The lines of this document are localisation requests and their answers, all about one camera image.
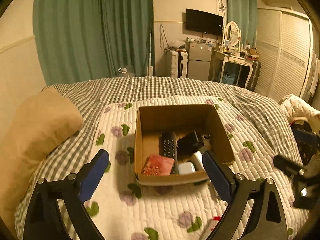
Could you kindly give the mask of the white dressing table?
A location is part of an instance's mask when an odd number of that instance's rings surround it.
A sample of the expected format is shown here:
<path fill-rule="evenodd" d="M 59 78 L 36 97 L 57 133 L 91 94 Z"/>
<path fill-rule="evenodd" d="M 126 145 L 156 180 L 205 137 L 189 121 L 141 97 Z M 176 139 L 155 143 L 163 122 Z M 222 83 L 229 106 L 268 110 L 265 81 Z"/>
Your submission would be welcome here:
<path fill-rule="evenodd" d="M 246 74 L 243 88 L 248 88 L 249 80 L 253 74 L 253 61 L 244 57 L 234 56 L 214 50 L 210 60 L 209 81 L 223 83 L 226 74 L 234 77 L 234 84 L 240 85 L 241 74 Z"/>

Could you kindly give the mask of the white earbuds case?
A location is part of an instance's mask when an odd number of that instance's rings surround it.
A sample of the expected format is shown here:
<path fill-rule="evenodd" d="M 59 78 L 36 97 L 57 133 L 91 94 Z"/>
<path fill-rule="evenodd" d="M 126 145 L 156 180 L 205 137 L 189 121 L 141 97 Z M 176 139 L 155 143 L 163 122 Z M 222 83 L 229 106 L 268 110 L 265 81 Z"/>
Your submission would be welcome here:
<path fill-rule="evenodd" d="M 192 162 L 180 163 L 178 165 L 178 174 L 180 176 L 195 173 L 196 169 Z"/>

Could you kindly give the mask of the black remote control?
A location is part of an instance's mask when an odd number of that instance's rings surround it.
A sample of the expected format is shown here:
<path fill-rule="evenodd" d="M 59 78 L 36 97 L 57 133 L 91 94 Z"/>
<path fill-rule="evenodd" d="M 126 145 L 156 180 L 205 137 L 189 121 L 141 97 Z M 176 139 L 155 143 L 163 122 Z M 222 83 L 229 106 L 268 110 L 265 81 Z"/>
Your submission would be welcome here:
<path fill-rule="evenodd" d="M 175 132 L 164 132 L 162 133 L 162 146 L 163 156 L 174 159 L 174 164 L 171 169 L 171 174 L 177 174 L 177 142 Z"/>

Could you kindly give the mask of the tan pillow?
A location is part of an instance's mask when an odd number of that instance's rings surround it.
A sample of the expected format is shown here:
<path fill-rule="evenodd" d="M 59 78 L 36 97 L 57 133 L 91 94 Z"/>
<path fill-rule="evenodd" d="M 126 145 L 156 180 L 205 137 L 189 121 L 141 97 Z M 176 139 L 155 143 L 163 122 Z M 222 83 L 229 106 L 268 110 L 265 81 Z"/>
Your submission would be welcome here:
<path fill-rule="evenodd" d="M 1 219 L 11 232 L 15 231 L 16 207 L 34 171 L 83 125 L 76 106 L 53 87 L 18 107 L 1 141 Z"/>

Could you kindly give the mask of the white charger block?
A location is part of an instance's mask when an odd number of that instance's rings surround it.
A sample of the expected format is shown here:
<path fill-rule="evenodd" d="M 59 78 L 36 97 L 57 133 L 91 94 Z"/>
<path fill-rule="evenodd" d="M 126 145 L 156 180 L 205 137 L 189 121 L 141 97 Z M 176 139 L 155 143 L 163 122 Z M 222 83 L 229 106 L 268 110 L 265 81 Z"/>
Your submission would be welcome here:
<path fill-rule="evenodd" d="M 200 151 L 197 151 L 192 154 L 190 162 L 193 163 L 195 170 L 200 171 L 204 170 L 203 166 L 203 155 Z"/>

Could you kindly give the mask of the pink patterned card case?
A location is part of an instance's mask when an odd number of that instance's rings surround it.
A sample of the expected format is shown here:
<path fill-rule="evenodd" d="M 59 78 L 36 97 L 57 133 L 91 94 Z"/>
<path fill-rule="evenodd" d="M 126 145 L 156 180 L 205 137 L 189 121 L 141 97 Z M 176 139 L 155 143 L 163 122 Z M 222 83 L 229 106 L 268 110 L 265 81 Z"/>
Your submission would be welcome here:
<path fill-rule="evenodd" d="M 169 176 L 174 163 L 175 161 L 172 158 L 151 154 L 142 169 L 142 174 L 146 176 Z"/>

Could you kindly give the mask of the black wall television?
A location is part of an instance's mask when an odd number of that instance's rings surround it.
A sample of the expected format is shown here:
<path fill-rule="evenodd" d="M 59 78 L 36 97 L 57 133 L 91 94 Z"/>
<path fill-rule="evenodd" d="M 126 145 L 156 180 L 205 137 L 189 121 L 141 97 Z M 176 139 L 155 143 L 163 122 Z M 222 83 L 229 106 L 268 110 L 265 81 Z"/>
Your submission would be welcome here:
<path fill-rule="evenodd" d="M 194 9 L 186 9 L 186 30 L 222 36 L 222 27 L 222 16 Z"/>

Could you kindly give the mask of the grey checkered blanket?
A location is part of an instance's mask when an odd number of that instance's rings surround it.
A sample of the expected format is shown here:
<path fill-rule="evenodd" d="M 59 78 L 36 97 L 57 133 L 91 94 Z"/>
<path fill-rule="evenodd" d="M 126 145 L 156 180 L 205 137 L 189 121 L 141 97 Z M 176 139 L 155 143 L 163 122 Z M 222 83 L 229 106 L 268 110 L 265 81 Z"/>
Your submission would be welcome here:
<path fill-rule="evenodd" d="M 71 85 L 56 85 L 56 89 L 62 96 L 70 99 L 80 113 L 87 111 L 91 106 L 168 98 L 176 95 L 220 96 L 236 99 L 247 95 L 264 97 L 235 86 L 170 77 L 115 77 Z M 66 140 L 40 164 L 31 183 L 35 185 L 40 178 L 46 178 L 49 181 L 59 180 L 72 172 L 79 171 L 88 162 L 86 158 L 92 143 L 89 138 L 90 131 L 84 122 L 84 127 L 78 135 Z"/>

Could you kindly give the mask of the white suitcase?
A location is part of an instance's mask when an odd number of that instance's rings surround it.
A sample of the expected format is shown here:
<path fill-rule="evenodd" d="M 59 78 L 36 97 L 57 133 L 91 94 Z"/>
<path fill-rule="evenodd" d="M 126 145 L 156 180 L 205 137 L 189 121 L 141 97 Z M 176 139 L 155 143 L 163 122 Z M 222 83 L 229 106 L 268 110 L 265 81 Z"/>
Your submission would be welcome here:
<path fill-rule="evenodd" d="M 168 52 L 169 76 L 186 78 L 188 71 L 188 53 L 185 50 Z"/>

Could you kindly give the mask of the white wardrobe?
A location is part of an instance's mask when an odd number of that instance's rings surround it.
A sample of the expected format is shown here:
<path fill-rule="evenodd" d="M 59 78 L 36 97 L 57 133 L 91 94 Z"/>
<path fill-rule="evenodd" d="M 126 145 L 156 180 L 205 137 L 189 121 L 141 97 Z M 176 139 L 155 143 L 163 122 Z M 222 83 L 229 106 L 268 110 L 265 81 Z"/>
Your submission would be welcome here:
<path fill-rule="evenodd" d="M 256 49 L 261 63 L 255 92 L 279 101 L 302 97 L 311 68 L 312 24 L 303 13 L 277 7 L 258 9 Z"/>

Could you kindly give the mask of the oval vanity mirror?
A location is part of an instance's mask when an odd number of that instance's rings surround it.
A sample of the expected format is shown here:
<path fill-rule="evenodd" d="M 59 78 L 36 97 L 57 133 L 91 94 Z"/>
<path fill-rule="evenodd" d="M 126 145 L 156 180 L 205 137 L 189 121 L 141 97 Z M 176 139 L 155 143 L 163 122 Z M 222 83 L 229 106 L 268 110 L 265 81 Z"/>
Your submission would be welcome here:
<path fill-rule="evenodd" d="M 223 31 L 223 45 L 224 47 L 240 46 L 241 30 L 236 22 L 228 22 Z"/>

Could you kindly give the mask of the brown cardboard box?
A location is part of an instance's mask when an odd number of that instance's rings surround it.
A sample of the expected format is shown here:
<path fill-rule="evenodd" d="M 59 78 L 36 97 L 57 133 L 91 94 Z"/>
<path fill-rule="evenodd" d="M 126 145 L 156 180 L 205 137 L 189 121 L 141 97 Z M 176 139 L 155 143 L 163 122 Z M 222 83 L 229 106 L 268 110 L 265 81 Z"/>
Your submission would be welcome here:
<path fill-rule="evenodd" d="M 180 175 L 148 176 L 143 168 L 152 154 L 163 154 L 162 134 L 175 133 L 176 164 L 186 163 L 201 147 L 215 153 L 223 164 L 234 161 L 230 140 L 218 109 L 213 105 L 171 105 L 139 107 L 136 119 L 134 172 L 144 186 L 170 186 L 195 183 L 208 178 L 204 170 Z"/>

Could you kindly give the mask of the white floor mop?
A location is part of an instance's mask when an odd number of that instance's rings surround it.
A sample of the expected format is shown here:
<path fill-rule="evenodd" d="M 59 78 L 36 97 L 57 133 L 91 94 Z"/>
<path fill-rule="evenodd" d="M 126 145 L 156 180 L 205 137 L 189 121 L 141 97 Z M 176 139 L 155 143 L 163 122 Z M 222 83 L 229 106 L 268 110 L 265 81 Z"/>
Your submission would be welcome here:
<path fill-rule="evenodd" d="M 148 55 L 148 66 L 146 69 L 146 75 L 148 77 L 153 76 L 153 67 L 151 65 L 151 61 L 152 61 L 152 31 L 150 31 L 149 34 L 149 55 Z"/>

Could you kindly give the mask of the white plush toy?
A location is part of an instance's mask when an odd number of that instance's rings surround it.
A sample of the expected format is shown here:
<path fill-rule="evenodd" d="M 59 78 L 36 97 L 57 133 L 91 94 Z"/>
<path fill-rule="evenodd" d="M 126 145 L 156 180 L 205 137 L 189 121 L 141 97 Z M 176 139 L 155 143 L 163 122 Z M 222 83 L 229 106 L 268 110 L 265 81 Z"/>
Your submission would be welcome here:
<path fill-rule="evenodd" d="M 204 152 L 204 151 L 212 149 L 212 146 L 211 146 L 211 143 L 210 143 L 210 137 L 211 136 L 208 135 L 208 134 L 201 135 L 201 139 L 202 139 L 202 142 L 203 142 L 203 146 L 200 148 L 201 152 Z"/>

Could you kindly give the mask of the red white small box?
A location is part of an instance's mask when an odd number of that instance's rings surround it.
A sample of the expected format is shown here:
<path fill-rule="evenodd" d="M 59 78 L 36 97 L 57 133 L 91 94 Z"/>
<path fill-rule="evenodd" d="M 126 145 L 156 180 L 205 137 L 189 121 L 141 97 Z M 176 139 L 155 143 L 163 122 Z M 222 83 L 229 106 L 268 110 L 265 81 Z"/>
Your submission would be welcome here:
<path fill-rule="evenodd" d="M 220 221 L 220 219 L 221 219 L 221 216 L 214 216 L 213 218 L 208 220 L 206 231 L 209 231 L 209 232 L 213 231 L 216 225 L 218 224 L 218 222 Z"/>

